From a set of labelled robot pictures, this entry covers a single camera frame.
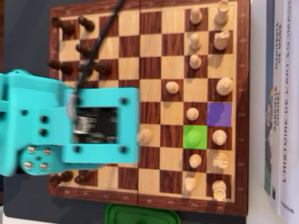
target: chessboard border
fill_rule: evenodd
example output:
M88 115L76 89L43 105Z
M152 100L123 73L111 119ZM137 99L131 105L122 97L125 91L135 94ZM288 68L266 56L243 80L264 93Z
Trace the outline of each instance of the chessboard border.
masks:
M123 10L137 8L159 8L167 6L183 6L190 4L216 3L219 0L127 0ZM237 61L236 61L236 132L235 132L235 201L217 202L188 198L152 196L138 193L124 193L104 190L74 189L70 187L52 187L52 196L63 196L85 200L138 204L174 210L188 210L227 215L246 216L248 213L248 150L249 150L249 0L229 0L237 2ZM72 4L53 7L53 16L76 16L81 14L97 14L109 12L117 0L104 0L92 3ZM58 59L58 32L50 25L50 59ZM58 79L58 73L50 69L50 78Z

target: purple highlighted square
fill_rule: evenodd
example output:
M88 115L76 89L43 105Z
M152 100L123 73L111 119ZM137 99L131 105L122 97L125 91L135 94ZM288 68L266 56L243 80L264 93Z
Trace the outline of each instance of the purple highlighted square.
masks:
M207 126L231 126L232 103L207 103Z

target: white surface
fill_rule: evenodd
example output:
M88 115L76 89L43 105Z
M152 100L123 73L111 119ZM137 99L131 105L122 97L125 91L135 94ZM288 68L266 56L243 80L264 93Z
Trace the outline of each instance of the white surface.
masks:
M249 212L247 224L285 224L271 210L270 198L263 189L266 0L251 0L250 29ZM45 223L3 216L3 224Z

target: green container lid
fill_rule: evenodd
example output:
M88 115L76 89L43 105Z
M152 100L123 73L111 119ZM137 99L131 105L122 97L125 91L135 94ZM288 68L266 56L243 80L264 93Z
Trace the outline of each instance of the green container lid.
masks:
M121 204L109 204L105 224L180 224L180 218L171 210L148 209Z

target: table surface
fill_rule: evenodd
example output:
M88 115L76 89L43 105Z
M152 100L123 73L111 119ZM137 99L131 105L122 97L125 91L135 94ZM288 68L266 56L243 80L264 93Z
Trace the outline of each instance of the table surface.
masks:
M41 41L43 37L47 39L49 36L48 27L44 27L47 22L44 21L48 21L49 7L62 5L62 2L69 4L83 1L5 1L4 72L22 68L44 76L44 71L48 71L44 62L49 55L48 42ZM33 6L39 10L32 11ZM25 23L34 25L24 28ZM270 199L263 189L266 1L251 0L250 29L249 213L246 223L284 224L285 222L271 210ZM51 198L45 193L47 182L43 180L44 178L46 177L25 175L7 178L5 187L9 190L4 192L6 215L28 219L35 214L33 219L43 221L49 221L50 216L50 220L57 220L56 223L60 224L103 223L105 203ZM221 224L243 223L242 219L237 217L225 219L223 216L191 212L182 212L180 215L184 220L182 224L216 224L217 219ZM44 223L7 216L3 215L4 224Z

